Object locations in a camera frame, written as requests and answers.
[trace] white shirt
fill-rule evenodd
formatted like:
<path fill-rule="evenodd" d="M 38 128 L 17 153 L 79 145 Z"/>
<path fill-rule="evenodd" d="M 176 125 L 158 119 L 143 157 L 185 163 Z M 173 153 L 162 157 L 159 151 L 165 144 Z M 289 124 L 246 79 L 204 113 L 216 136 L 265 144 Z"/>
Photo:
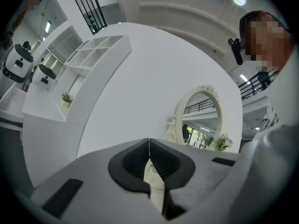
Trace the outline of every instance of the white shirt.
<path fill-rule="evenodd" d="M 265 92 L 270 105 L 253 140 L 281 126 L 293 126 L 299 123 L 299 49 L 297 46 Z"/>

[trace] carved floral ornament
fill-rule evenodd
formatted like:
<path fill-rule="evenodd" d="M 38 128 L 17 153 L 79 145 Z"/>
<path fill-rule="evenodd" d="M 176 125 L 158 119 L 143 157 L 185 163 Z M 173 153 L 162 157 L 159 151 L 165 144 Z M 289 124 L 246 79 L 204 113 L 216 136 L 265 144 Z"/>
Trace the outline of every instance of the carved floral ornament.
<path fill-rule="evenodd" d="M 187 92 L 184 97 L 178 103 L 176 112 L 174 115 L 169 117 L 169 121 L 167 122 L 167 131 L 162 135 L 161 139 L 167 140 L 170 142 L 178 143 L 185 145 L 183 134 L 182 134 L 182 121 L 183 121 L 183 114 L 184 109 L 189 101 L 189 99 L 196 93 L 202 93 L 208 96 L 214 103 L 217 111 L 217 131 L 214 137 L 214 140 L 217 140 L 219 135 L 221 134 L 222 129 L 222 114 L 221 114 L 221 106 L 220 100 L 218 97 L 215 88 L 212 85 L 202 85 L 197 86 L 196 88 L 192 89 L 191 91 Z"/>

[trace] green plant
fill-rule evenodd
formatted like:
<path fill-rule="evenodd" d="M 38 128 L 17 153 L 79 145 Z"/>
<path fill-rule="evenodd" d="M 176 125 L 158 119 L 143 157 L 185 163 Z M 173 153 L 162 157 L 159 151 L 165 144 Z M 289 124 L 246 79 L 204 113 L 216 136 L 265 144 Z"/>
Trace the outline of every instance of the green plant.
<path fill-rule="evenodd" d="M 213 139 L 213 137 L 205 135 L 203 141 L 205 142 L 205 145 L 208 147 L 212 143 Z"/>
<path fill-rule="evenodd" d="M 232 147 L 233 142 L 228 138 L 227 134 L 220 135 L 219 139 L 216 141 L 216 148 L 219 151 L 223 151 L 228 147 Z"/>
<path fill-rule="evenodd" d="M 71 103 L 73 101 L 73 96 L 72 95 L 69 95 L 68 93 L 64 93 L 64 94 L 61 94 L 62 95 L 62 100 L 67 102 L 67 103 Z"/>

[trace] mirror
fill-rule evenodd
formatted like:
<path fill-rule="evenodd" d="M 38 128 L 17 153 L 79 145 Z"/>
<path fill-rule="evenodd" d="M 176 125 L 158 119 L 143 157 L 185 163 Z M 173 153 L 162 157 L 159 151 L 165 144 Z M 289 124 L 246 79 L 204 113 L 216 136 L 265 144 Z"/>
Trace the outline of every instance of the mirror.
<path fill-rule="evenodd" d="M 182 120 L 182 135 L 186 145 L 207 148 L 217 131 L 217 111 L 205 94 L 195 93 L 188 100 Z"/>

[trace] reflected railing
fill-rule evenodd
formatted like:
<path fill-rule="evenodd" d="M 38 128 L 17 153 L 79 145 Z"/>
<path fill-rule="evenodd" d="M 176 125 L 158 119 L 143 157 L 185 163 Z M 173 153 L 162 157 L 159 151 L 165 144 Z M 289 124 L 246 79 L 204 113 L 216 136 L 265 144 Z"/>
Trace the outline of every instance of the reflected railing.
<path fill-rule="evenodd" d="M 258 72 L 248 81 L 245 81 L 243 84 L 239 85 L 241 92 L 241 99 L 245 100 L 251 96 L 254 96 L 265 89 L 270 85 L 270 83 L 276 78 L 279 71 L 268 71 L 268 72 Z M 214 103 L 211 99 L 206 99 L 200 101 L 196 104 L 186 106 L 184 109 L 184 114 L 189 114 L 192 112 L 199 112 L 206 109 L 215 108 Z"/>

